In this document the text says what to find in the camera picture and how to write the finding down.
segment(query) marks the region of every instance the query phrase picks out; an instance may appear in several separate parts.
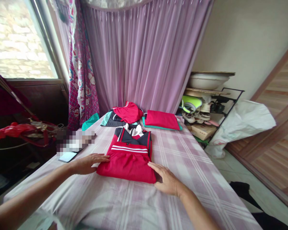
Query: pink bedsheet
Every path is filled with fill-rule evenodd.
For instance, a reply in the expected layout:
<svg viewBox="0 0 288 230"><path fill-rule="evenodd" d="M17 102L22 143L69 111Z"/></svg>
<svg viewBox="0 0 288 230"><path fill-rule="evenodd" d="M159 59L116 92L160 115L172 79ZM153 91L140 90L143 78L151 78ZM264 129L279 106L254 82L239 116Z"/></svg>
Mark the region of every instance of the pink bedsheet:
<svg viewBox="0 0 288 230"><path fill-rule="evenodd" d="M240 198L177 117L182 131L152 131L152 161L167 166L197 195L222 229L261 229ZM88 130L95 144L77 157L106 153L115 127L101 127L103 118ZM11 199L64 163L54 156L5 196ZM177 197L157 191L152 184L91 175L68 178L37 210L51 216L58 229L80 222L101 229L193 229Z"/></svg>

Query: cardboard box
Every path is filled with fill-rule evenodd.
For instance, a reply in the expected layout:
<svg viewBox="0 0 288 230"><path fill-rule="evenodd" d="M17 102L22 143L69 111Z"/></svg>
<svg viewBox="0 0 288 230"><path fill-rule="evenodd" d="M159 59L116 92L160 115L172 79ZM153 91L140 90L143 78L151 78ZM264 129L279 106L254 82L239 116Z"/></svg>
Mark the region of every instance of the cardboard box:
<svg viewBox="0 0 288 230"><path fill-rule="evenodd" d="M188 130L192 130L191 126L190 125L186 125L186 127L188 128Z"/></svg>
<svg viewBox="0 0 288 230"><path fill-rule="evenodd" d="M217 130L216 126L200 124L192 125L191 129L191 133L203 141L213 135Z"/></svg>

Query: phone screen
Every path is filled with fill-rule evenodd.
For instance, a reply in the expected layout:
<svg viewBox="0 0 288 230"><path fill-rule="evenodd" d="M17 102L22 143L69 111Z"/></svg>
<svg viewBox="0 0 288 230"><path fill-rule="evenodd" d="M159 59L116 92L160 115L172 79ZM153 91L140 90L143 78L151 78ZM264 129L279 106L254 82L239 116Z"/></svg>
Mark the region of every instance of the phone screen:
<svg viewBox="0 0 288 230"><path fill-rule="evenodd" d="M71 161L78 153L76 152L64 152L63 156L59 158L60 161L69 162Z"/></svg>

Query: white wall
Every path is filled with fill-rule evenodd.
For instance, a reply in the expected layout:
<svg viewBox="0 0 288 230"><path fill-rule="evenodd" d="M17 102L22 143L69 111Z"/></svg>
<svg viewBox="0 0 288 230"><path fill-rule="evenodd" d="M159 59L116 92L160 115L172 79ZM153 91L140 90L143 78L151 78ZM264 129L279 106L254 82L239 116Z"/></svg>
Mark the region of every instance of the white wall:
<svg viewBox="0 0 288 230"><path fill-rule="evenodd" d="M288 0L215 0L193 71L236 72L250 99L287 49Z"/></svg>

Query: hand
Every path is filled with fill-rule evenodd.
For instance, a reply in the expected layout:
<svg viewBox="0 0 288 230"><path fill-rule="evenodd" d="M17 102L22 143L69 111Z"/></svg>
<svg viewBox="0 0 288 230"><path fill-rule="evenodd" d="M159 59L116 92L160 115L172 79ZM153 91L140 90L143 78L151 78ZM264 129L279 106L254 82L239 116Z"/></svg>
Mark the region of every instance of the hand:
<svg viewBox="0 0 288 230"><path fill-rule="evenodd" d="M148 162L148 166L162 177L162 183L155 183L155 187L159 191L180 197L183 191L187 188L168 168L152 162Z"/></svg>
<svg viewBox="0 0 288 230"><path fill-rule="evenodd" d="M67 165L71 168L73 174L90 174L96 171L97 167L92 167L95 163L108 162L110 156L93 153L79 160L72 161Z"/></svg>

